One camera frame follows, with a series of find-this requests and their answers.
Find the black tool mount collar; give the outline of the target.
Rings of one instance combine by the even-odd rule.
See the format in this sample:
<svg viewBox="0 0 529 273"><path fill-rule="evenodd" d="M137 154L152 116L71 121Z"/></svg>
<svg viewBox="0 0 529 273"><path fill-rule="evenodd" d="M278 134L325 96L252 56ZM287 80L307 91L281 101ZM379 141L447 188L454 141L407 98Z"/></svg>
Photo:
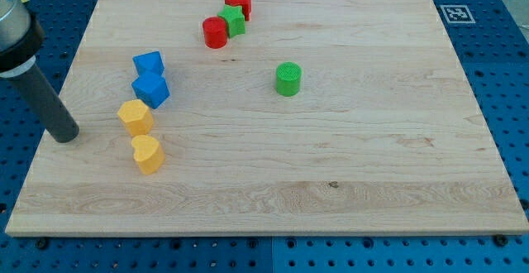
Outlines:
<svg viewBox="0 0 529 273"><path fill-rule="evenodd" d="M27 33L15 45L1 53L1 78L11 79L27 72L36 63L36 53L45 38L35 14Z"/></svg>

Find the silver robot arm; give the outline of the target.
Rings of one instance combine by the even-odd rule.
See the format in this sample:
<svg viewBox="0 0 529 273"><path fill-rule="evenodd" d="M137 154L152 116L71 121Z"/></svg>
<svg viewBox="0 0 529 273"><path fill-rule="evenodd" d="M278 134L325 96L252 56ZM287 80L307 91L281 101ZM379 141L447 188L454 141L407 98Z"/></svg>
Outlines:
<svg viewBox="0 0 529 273"><path fill-rule="evenodd" d="M79 125L36 63L44 37L21 0L1 0L1 79L18 91L55 141L66 143L79 134Z"/></svg>

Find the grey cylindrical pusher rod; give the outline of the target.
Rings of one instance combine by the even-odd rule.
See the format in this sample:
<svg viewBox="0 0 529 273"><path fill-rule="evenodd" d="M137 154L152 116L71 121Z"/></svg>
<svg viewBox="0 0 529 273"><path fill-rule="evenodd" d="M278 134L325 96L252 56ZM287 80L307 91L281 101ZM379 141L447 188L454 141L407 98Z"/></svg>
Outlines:
<svg viewBox="0 0 529 273"><path fill-rule="evenodd" d="M79 134L79 125L37 65L8 81L57 142L72 141Z"/></svg>

